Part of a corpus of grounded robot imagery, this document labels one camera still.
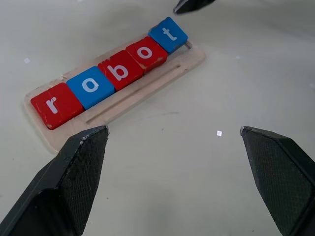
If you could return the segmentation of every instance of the red letter block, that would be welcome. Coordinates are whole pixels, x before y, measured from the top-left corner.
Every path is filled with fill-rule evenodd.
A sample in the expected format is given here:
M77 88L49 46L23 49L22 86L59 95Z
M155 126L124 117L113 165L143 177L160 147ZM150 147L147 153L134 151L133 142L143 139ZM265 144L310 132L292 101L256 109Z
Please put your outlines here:
M31 99L49 129L55 129L84 111L68 85L58 84Z
M114 85L116 91L140 79L143 75L141 66L125 50L101 62L98 67Z
M155 67L162 65L166 62L168 56L168 53L149 36L131 44L126 48L126 51L144 69L144 73L148 73Z

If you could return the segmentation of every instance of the white table surface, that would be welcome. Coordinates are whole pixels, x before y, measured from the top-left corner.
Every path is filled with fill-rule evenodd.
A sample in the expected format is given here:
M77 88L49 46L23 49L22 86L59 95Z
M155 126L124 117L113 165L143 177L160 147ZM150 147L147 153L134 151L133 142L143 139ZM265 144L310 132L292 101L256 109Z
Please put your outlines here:
M0 1L0 220L54 157L26 119L25 94L145 33L174 5ZM207 60L109 124L84 235L280 236L239 130L278 132L315 157L314 10L313 0L218 0L174 16Z

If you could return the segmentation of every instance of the wooden board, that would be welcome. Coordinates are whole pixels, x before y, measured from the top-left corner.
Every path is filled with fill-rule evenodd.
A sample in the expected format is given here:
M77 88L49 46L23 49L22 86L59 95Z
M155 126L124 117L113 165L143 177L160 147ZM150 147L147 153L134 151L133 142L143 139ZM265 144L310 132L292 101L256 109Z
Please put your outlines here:
M141 40L145 36L146 35L143 35L134 39L121 47L97 57L89 63L81 65L62 75L61 78L38 87L25 96L24 107L26 112L53 153L58 152L70 136L85 129L108 124L133 106L137 105L143 99L152 95L158 89L161 89L166 84L199 65L205 59L204 52L188 41L185 45L188 50L181 54L175 52L170 55L166 63L149 72L136 82L133 82L129 86L111 95L54 130L50 130L45 126L31 104L31 99L33 97L61 82L66 82L92 66L97 66L100 62L111 57L115 53L124 50L126 46Z

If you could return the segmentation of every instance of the blue letter block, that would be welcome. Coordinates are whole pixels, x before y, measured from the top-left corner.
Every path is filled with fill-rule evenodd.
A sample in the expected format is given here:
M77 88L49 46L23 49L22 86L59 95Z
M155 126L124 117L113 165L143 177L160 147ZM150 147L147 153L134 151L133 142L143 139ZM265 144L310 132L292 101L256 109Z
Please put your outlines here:
M67 81L67 85L84 109L96 105L115 92L115 88L97 66Z
M149 31L149 36L169 54L183 46L188 39L187 35L170 17L152 28Z

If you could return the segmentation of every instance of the white letter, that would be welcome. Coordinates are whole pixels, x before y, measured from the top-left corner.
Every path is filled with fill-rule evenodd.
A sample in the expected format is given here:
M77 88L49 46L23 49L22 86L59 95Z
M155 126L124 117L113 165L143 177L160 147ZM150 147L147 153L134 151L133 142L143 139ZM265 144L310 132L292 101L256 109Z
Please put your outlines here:
M166 34L171 40L175 41L177 39L177 37L173 37L173 35L171 35L171 33L169 32L169 29L163 28L162 30L164 34Z
M49 107L49 109L54 113L57 114L58 110L56 109L54 102L57 100L57 98L53 97L51 99L51 101L46 101L47 106Z
M115 66L115 68L112 68L110 65L107 67L107 69L109 69L110 72L112 72L112 74L116 77L116 79L118 81L122 80L123 78L126 78L128 76L128 70L126 69L126 67L122 66L122 65L117 65ZM117 73L117 70L121 69L123 71L123 75L119 75Z
M93 83L94 87L89 88L87 85L88 82ZM98 83L94 79L88 78L82 82L82 87L86 92L95 92L98 89Z
M147 53L148 53L148 55L143 55L142 54L142 51L147 51ZM137 54L141 57L141 58L143 58L143 59L148 59L148 58L150 58L150 57L152 57L152 51L150 50L150 48L147 48L147 47L142 47L142 48L139 48L138 49L138 51L137 51Z

